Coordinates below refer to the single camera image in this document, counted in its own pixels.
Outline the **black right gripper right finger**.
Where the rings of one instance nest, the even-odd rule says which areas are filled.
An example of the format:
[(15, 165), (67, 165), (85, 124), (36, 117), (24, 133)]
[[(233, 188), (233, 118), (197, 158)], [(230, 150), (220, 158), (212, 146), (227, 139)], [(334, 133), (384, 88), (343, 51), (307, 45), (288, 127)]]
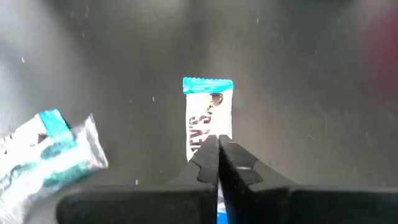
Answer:
[(219, 137), (229, 224), (398, 224), (398, 189), (297, 184)]

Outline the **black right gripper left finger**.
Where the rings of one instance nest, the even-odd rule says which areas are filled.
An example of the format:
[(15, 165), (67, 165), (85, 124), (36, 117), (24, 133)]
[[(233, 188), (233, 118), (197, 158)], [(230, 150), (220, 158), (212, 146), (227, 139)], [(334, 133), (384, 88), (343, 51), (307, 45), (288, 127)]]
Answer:
[(95, 187), (70, 193), (56, 207), (58, 224), (216, 224), (219, 140), (208, 136), (164, 185)]

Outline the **clear bag teal candy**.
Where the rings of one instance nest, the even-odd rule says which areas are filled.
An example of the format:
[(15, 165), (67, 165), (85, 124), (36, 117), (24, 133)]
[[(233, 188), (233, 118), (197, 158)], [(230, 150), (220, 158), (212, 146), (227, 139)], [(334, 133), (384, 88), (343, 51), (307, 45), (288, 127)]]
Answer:
[(72, 138), (47, 146), (40, 158), (46, 168), (43, 187), (48, 189), (58, 190), (96, 170), (108, 168), (92, 114), (72, 129)]

